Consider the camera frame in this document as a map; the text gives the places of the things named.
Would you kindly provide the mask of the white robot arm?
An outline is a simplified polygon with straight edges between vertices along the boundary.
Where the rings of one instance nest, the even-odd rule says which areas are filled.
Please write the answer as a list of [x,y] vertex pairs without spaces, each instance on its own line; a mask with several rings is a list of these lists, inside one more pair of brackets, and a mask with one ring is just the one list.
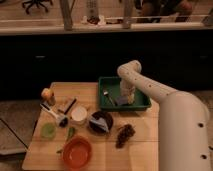
[[119,77],[159,104],[159,171],[212,171],[207,134],[210,112],[195,95],[140,74],[133,60],[117,69]]

